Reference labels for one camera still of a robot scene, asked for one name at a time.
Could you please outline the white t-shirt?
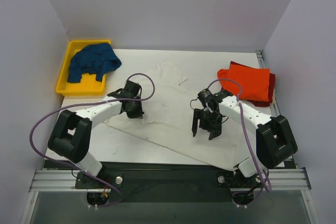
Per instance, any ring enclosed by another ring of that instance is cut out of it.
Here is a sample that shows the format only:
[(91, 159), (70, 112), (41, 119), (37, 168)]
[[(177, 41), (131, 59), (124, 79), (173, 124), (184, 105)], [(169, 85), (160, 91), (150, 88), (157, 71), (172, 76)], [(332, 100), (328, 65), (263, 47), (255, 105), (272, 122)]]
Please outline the white t-shirt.
[(190, 101), (197, 91), (187, 88), (187, 78), (169, 61), (153, 67), (143, 76), (131, 80), (142, 87), (142, 95), (153, 97), (142, 103), (142, 119), (130, 119), (122, 113), (106, 120), (105, 124), (119, 131), (166, 147), (200, 162), (232, 171), (243, 139), (240, 124), (229, 119), (222, 133), (212, 140), (209, 133), (198, 130), (192, 136), (193, 110)]

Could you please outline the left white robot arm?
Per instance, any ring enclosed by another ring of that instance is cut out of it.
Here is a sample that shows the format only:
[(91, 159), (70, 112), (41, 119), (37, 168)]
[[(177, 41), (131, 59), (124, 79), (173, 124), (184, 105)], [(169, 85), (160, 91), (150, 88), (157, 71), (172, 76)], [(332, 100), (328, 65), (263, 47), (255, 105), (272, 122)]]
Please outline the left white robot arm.
[(139, 84), (128, 80), (124, 88), (109, 93), (100, 105), (76, 112), (62, 111), (49, 138), (48, 148), (87, 172), (87, 181), (92, 187), (102, 187), (106, 175), (101, 172), (102, 164), (89, 152), (91, 131), (122, 113), (130, 119), (143, 118), (141, 92)]

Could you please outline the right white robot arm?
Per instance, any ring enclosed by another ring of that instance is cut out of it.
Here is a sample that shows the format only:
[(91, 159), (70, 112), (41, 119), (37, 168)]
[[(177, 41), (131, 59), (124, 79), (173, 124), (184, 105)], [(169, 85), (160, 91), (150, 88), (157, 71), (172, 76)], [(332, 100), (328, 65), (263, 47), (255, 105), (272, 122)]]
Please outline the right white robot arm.
[(238, 153), (233, 182), (245, 186), (259, 171), (273, 169), (298, 150), (295, 137), (286, 117), (264, 114), (241, 102), (232, 93), (222, 90), (213, 94), (203, 89), (197, 95), (201, 109), (194, 109), (192, 133), (198, 129), (209, 133), (209, 140), (222, 133), (223, 118), (239, 123), (243, 133), (253, 134), (246, 140), (247, 149)]

